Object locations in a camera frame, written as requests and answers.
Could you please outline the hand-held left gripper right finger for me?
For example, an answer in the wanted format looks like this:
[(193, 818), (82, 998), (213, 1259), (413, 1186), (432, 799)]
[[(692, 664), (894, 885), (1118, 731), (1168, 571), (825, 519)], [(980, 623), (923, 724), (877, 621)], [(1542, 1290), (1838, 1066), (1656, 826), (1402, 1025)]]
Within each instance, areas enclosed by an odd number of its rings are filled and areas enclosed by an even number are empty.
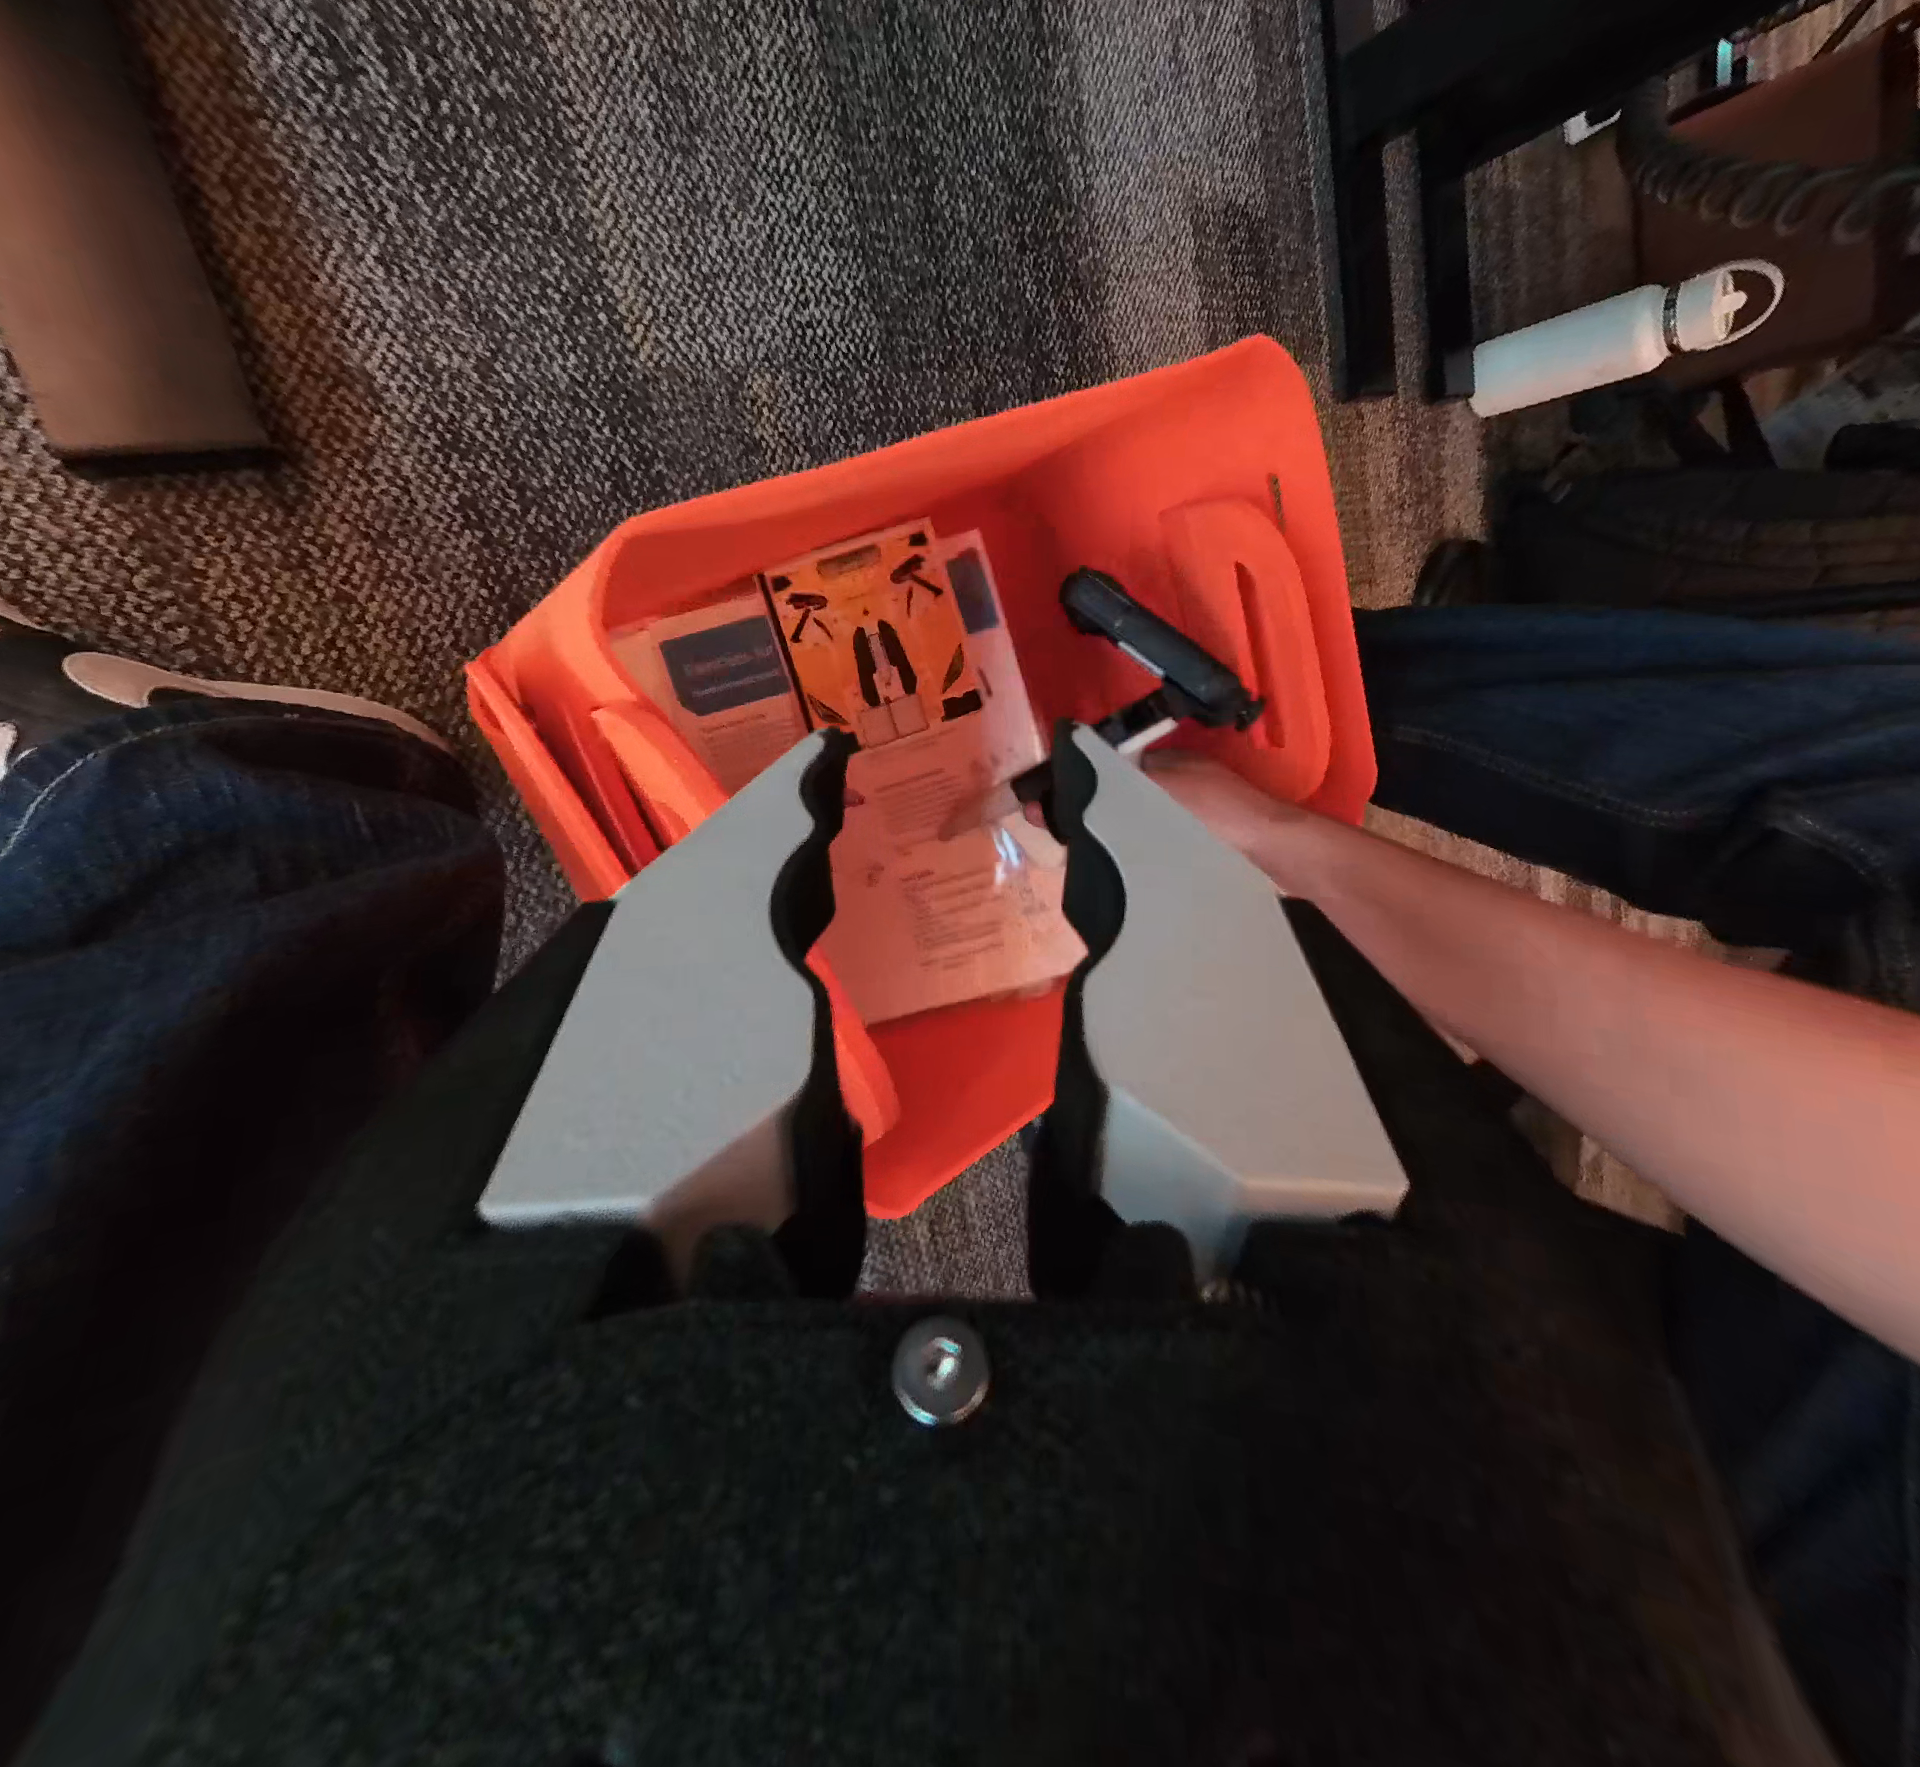
[(1046, 832), (1087, 958), (1032, 1140), (1032, 1290), (1096, 1294), (1121, 1230), (1209, 1290), (1264, 1224), (1394, 1221), (1402, 1160), (1277, 885), (1096, 728), (1051, 734)]

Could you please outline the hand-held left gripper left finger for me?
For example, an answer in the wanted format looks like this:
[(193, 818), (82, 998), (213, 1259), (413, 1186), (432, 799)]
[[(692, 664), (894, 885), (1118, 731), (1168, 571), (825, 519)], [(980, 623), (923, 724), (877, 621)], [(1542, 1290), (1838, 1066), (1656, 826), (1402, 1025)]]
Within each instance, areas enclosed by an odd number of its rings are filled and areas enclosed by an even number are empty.
[(675, 1277), (710, 1232), (758, 1230), (798, 1294), (860, 1284), (864, 1129), (806, 961), (851, 747), (805, 734), (608, 901), (478, 1194), (489, 1230), (643, 1232)]

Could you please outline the orange plastic bin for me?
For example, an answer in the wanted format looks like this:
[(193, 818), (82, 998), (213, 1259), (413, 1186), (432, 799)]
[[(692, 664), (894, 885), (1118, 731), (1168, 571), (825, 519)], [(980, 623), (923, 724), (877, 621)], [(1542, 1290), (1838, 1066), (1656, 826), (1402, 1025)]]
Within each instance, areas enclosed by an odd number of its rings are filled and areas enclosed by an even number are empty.
[[(1156, 690), (1059, 609), (1059, 581), (1100, 571), (1264, 703), (1249, 731), (1183, 724), (1187, 734), (1264, 798), (1359, 820), (1375, 755), (1331, 468), (1301, 368), (1246, 337), (614, 525), (466, 668), (478, 731), (585, 901), (618, 894), (729, 799), (608, 634), (897, 521), (985, 533), (1044, 762), (1046, 728), (1091, 728)], [(821, 945), (806, 961), (832, 1000), (873, 1216), (914, 1213), (1051, 1105), (1067, 976), (864, 1025)]]

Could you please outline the clear sleeve with printed sheet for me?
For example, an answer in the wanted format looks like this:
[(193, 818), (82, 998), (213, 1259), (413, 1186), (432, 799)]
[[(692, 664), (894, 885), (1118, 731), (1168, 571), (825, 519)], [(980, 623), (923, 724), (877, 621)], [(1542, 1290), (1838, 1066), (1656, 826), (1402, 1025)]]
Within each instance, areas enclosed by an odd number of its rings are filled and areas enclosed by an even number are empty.
[(1044, 731), (985, 533), (943, 533), (940, 564), (980, 708), (853, 755), (831, 847), (832, 925), (821, 952), (864, 1025), (1034, 998), (1087, 956), (1059, 913), (1064, 847), (1051, 835), (1023, 813), (948, 832), (948, 818), (1044, 762)]

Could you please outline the person's right hand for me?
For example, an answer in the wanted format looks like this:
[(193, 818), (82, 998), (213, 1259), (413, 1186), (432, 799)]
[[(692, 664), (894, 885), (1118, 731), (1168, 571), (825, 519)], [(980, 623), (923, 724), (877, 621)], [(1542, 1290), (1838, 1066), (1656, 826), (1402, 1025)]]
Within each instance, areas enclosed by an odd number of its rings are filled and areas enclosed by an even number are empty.
[(1150, 776), (1222, 847), (1261, 868), (1273, 890), (1282, 890), (1289, 899), (1314, 899), (1323, 878), (1315, 813), (1264, 798), (1205, 755), (1157, 747), (1143, 756), (1143, 776)]

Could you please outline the orange punch-out card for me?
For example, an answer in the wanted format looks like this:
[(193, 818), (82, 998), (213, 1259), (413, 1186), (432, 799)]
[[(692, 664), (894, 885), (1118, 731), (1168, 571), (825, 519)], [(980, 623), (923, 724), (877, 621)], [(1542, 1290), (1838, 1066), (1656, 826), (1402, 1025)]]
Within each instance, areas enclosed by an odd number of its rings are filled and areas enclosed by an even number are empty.
[(930, 521), (897, 521), (758, 578), (811, 728), (886, 747), (985, 711)]

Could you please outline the white booklet with blue label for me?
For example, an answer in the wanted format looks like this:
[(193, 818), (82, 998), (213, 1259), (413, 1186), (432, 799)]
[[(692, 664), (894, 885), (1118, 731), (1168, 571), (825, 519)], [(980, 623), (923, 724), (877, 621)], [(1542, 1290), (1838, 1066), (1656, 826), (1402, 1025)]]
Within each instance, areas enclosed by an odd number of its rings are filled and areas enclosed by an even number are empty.
[(727, 798), (806, 734), (758, 581), (703, 609), (618, 623), (608, 645)]

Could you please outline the person's left leg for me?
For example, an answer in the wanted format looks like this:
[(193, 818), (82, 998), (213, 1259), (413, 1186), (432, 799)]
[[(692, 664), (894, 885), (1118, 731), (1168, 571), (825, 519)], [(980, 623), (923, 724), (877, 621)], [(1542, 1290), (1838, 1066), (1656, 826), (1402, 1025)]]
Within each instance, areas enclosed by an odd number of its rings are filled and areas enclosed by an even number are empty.
[(6, 780), (6, 1363), (170, 1348), (493, 994), (466, 771), (368, 721), (167, 703)]

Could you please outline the person's leg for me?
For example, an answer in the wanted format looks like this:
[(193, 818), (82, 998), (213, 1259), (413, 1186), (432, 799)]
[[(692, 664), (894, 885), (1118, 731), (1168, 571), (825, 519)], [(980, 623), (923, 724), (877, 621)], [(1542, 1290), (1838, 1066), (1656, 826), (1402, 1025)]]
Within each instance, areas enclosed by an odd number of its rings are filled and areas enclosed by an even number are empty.
[(6, 1363), (170, 1348), (493, 994), (466, 771), (368, 721), (167, 703), (6, 780)]
[(1469, 603), (1355, 645), (1381, 807), (1916, 1011), (1916, 637)]

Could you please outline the person's right leg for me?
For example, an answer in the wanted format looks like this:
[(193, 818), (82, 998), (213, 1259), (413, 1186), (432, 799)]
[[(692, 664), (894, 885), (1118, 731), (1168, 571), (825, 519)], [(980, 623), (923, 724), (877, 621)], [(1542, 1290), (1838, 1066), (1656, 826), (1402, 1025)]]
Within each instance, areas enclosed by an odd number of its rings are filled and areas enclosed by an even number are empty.
[(1916, 637), (1469, 603), (1355, 645), (1381, 807), (1916, 1011)]

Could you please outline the white water bottle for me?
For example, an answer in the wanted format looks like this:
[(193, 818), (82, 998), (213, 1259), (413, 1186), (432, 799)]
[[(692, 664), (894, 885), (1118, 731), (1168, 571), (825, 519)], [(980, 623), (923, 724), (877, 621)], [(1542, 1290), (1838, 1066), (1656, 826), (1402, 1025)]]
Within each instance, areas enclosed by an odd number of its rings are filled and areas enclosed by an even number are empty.
[(1789, 273), (1772, 261), (1723, 261), (1681, 283), (1646, 283), (1469, 352), (1475, 418), (1547, 408), (1574, 392), (1642, 380), (1681, 357), (1716, 357), (1759, 334), (1784, 302)]

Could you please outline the black and white sneaker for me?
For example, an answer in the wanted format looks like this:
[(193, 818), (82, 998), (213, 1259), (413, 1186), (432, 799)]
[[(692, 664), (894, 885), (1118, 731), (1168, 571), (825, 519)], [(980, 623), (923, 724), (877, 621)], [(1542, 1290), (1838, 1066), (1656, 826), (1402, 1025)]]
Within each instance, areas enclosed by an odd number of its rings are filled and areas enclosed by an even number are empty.
[(12, 771), (38, 743), (59, 740), (87, 724), (152, 711), (167, 699), (269, 703), (362, 724), (384, 724), (419, 743), (449, 755), (428, 724), (351, 693), (184, 678), (132, 655), (94, 652), (27, 621), (12, 603), (0, 609), (0, 771)]

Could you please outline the brown cardboard box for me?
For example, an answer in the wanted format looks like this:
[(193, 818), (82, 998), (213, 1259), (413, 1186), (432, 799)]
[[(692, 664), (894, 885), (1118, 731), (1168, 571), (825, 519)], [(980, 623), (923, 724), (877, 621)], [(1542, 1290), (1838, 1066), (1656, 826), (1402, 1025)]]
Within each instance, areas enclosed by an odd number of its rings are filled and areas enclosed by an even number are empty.
[(1646, 283), (1723, 261), (1789, 273), (1779, 311), (1688, 386), (1853, 357), (1916, 317), (1916, 15), (1716, 102), (1646, 80), (1617, 127)]

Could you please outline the brown wooden panel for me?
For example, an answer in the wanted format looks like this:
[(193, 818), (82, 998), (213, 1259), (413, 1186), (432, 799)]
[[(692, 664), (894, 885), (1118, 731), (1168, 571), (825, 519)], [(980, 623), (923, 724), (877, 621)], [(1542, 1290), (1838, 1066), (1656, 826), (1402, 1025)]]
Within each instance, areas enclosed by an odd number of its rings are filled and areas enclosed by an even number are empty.
[(0, 329), (65, 462), (269, 449), (101, 0), (0, 0)]

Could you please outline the black desk frame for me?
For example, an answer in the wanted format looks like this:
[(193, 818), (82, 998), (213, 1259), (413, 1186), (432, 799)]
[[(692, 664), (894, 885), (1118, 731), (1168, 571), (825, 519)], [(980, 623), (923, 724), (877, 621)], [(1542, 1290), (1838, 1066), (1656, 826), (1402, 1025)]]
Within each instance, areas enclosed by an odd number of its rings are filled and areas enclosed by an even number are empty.
[(1475, 337), (1466, 174), (1789, 0), (1405, 0), (1384, 25), (1375, 0), (1310, 4), (1325, 106), (1331, 391), (1359, 401), (1399, 391), (1388, 140), (1409, 137), (1416, 165), (1425, 392), (1456, 400)]

